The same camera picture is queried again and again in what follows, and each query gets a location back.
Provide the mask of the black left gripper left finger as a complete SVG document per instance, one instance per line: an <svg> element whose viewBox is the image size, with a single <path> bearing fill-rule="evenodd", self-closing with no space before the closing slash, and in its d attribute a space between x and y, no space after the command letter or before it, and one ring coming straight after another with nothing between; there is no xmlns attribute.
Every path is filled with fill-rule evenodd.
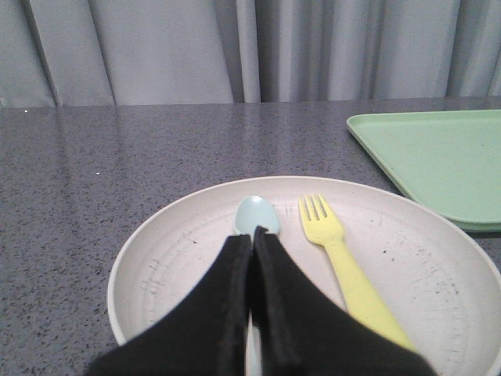
<svg viewBox="0 0 501 376"><path fill-rule="evenodd" d="M89 375L243 375L248 235L227 237L190 293L152 327L106 353Z"/></svg>

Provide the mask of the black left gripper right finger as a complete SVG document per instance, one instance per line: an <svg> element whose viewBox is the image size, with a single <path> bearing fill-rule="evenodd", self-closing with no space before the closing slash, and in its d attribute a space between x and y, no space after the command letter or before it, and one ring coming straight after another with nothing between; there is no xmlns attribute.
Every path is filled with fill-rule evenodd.
<svg viewBox="0 0 501 376"><path fill-rule="evenodd" d="M255 320L265 375L433 375L419 354L383 338L327 298L279 241L254 233Z"/></svg>

